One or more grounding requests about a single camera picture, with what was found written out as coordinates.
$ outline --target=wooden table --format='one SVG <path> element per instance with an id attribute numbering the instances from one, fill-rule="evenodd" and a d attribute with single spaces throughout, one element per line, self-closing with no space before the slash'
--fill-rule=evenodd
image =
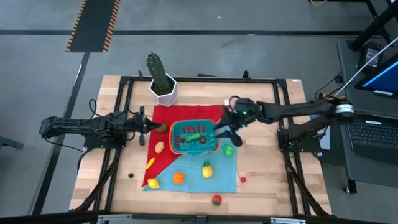
<path id="1" fill-rule="evenodd" d="M 115 75 L 104 76 L 97 102 L 99 114 L 106 115 L 113 111 L 120 78 Z M 301 81 L 286 81 L 290 103 L 304 102 L 305 96 Z M 140 106 L 145 106 L 145 114 L 152 119 L 154 106 L 157 103 L 148 87 L 149 82 L 134 82 L 129 109 L 139 111 Z M 281 88 L 279 94 L 283 103 Z M 232 95 L 275 102 L 273 87 L 270 84 L 179 82 L 176 105 L 220 105 L 224 104 L 224 99 L 228 99 Z M 307 120 L 308 116 L 294 118 L 295 123 Z M 218 207 L 211 203 L 214 194 L 142 191 L 149 134 L 146 136 L 145 146 L 139 145 L 138 138 L 127 142 L 126 147 L 121 151 L 111 211 L 118 213 L 291 216 L 292 209 L 285 164 L 277 142 L 278 127 L 278 123 L 272 125 L 252 123 L 239 131 L 244 144 L 238 150 L 237 171 L 244 173 L 247 181 L 241 183 L 237 176 L 236 193 L 220 194 L 223 203 Z M 70 208 L 79 206 L 97 184 L 103 155 L 104 149 L 94 149 L 82 159 Z M 309 191 L 323 209 L 330 213 L 328 195 L 319 161 L 309 153 L 300 155 L 305 183 Z M 130 179 L 129 173 L 133 173 L 134 178 Z M 107 192 L 108 186 L 106 185 L 100 208 L 104 207 Z M 296 195 L 299 210 L 303 212 L 300 191 L 297 186 Z"/>

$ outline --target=green basket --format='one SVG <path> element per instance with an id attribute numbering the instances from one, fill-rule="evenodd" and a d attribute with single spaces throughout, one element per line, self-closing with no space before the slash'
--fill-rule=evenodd
<path id="1" fill-rule="evenodd" d="M 170 149 L 175 154 L 215 152 L 220 146 L 220 141 L 215 138 L 217 131 L 213 130 L 216 123 L 209 119 L 197 119 L 176 121 L 170 127 Z M 181 142 L 180 138 L 186 139 L 191 134 L 200 133 L 205 143 L 199 140 L 192 142 Z"/>

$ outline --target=cactus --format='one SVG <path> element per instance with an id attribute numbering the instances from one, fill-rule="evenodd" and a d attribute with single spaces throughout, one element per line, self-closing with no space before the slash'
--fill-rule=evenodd
<path id="1" fill-rule="evenodd" d="M 154 79 L 154 91 L 158 95 L 168 94 L 172 91 L 172 84 L 167 79 L 166 72 L 164 71 L 162 61 L 157 54 L 151 53 L 147 58 L 147 66 Z"/>

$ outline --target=yellow toy item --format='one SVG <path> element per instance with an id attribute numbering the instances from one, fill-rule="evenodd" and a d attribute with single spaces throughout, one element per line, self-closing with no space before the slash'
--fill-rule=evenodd
<path id="1" fill-rule="evenodd" d="M 155 146 L 155 152 L 156 153 L 161 153 L 164 149 L 164 142 L 158 142 Z"/>
<path id="2" fill-rule="evenodd" d="M 205 163 L 203 164 L 203 168 L 201 170 L 201 173 L 203 174 L 204 178 L 209 178 L 209 177 L 211 177 L 213 175 L 213 169 L 209 165 L 208 161 L 205 161 Z"/>
<path id="3" fill-rule="evenodd" d="M 148 186 L 152 189 L 159 188 L 159 182 L 155 178 L 148 179 Z"/>
<path id="4" fill-rule="evenodd" d="M 153 157 L 152 159 L 150 159 L 150 161 L 148 162 L 147 167 L 145 169 L 149 169 L 154 162 L 155 162 L 155 158 Z"/>

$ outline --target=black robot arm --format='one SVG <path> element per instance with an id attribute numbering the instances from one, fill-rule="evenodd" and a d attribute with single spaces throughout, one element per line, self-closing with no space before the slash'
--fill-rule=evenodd
<path id="1" fill-rule="evenodd" d="M 338 98 L 318 99 L 292 105 L 278 105 L 261 101 L 253 102 L 249 98 L 240 98 L 238 96 L 235 96 L 235 98 L 237 100 L 230 108 L 224 108 L 224 113 L 219 123 L 215 126 L 215 129 L 229 126 L 229 131 L 219 133 L 216 137 L 231 138 L 235 146 L 241 146 L 243 143 L 236 131 L 255 121 L 271 124 L 282 118 L 312 114 L 320 115 L 318 118 L 306 123 L 289 126 L 288 137 L 290 141 L 293 141 L 305 138 L 309 133 L 315 133 L 331 123 L 349 123 L 354 118 L 352 105 Z"/>
<path id="2" fill-rule="evenodd" d="M 61 134 L 81 134 L 86 138 L 85 147 L 121 147 L 125 144 L 127 133 L 140 133 L 140 144 L 144 145 L 144 134 L 160 127 L 144 116 L 144 107 L 133 117 L 126 119 L 126 112 L 111 113 L 92 119 L 65 119 L 52 116 L 42 121 L 40 135 L 43 138 L 57 137 Z"/>

